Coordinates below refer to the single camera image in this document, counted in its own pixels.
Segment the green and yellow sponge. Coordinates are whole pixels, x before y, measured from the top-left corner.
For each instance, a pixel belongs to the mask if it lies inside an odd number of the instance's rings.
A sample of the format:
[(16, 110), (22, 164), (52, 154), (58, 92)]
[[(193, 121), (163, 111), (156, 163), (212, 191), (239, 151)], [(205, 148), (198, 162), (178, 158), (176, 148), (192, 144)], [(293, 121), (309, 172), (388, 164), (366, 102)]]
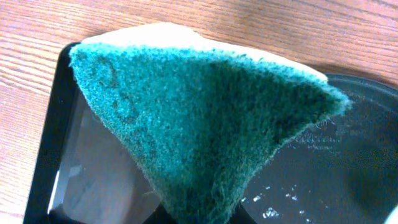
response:
[(178, 223), (226, 223), (254, 174), (351, 106), (327, 77), (160, 22), (82, 40), (70, 66), (91, 110)]

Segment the pale green plate red streak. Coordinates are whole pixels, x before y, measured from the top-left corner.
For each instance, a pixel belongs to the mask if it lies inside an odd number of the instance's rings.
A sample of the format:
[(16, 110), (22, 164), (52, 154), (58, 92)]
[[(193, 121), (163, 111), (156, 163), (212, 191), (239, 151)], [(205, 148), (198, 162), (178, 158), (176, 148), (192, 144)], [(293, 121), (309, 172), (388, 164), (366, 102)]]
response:
[(398, 206), (391, 211), (384, 224), (398, 224)]

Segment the rectangular black tray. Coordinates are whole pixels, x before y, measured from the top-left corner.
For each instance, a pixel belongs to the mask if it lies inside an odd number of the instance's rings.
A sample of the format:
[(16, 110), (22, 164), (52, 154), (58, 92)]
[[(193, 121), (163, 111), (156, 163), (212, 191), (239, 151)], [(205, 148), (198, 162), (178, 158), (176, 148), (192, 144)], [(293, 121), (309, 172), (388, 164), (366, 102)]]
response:
[(59, 54), (24, 222), (172, 223), (127, 149), (92, 112)]

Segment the round black tray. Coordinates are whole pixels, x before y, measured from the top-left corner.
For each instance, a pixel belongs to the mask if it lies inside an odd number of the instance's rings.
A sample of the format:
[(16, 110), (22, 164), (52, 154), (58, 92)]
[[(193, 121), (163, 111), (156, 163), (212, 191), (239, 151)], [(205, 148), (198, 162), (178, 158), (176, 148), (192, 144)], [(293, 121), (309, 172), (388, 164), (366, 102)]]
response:
[(384, 223), (397, 206), (397, 90), (348, 75), (328, 79), (353, 107), (279, 149), (231, 223)]

